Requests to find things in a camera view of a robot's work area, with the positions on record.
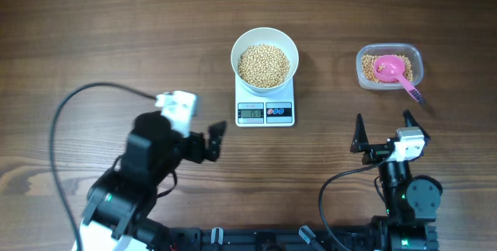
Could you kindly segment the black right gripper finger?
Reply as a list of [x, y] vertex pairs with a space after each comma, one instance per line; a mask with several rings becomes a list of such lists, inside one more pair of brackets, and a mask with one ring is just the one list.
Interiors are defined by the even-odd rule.
[[356, 125], [355, 125], [353, 140], [350, 146], [350, 151], [352, 153], [369, 151], [369, 141], [364, 126], [363, 118], [360, 113], [356, 115]]
[[424, 136], [425, 143], [429, 144], [429, 142], [430, 142], [430, 136], [422, 128], [422, 126], [419, 125], [419, 123], [415, 120], [415, 118], [412, 116], [411, 112], [409, 110], [404, 110], [402, 116], [404, 117], [405, 126], [406, 127], [417, 127], [422, 132], [422, 134]]

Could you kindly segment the pink plastic scoop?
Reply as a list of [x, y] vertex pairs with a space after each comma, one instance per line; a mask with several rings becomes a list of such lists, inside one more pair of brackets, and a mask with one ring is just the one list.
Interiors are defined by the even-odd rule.
[[[385, 69], [381, 72], [377, 71], [379, 65], [384, 65]], [[374, 74], [386, 83], [397, 81], [408, 92], [408, 94], [420, 105], [426, 103], [422, 94], [415, 88], [415, 86], [403, 75], [405, 65], [402, 59], [394, 55], [384, 55], [374, 62]]]

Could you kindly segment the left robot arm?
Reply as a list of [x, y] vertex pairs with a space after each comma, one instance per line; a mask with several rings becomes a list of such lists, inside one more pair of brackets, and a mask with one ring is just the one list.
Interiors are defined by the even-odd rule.
[[226, 131], [212, 124], [208, 136], [181, 135], [160, 112], [134, 121], [125, 152], [90, 187], [79, 229], [81, 250], [172, 250], [169, 228], [148, 218], [158, 198], [158, 185], [176, 174], [182, 160], [216, 161]]

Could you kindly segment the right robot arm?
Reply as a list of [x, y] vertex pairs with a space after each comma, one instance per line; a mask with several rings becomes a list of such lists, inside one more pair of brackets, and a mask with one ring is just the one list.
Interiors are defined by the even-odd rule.
[[433, 251], [440, 248], [436, 227], [436, 211], [443, 187], [426, 175], [413, 176], [409, 163], [423, 156], [430, 136], [412, 114], [403, 112], [405, 126], [383, 144], [371, 144], [363, 118], [356, 116], [350, 151], [362, 153], [365, 166], [376, 166], [387, 215], [371, 220], [374, 250]]

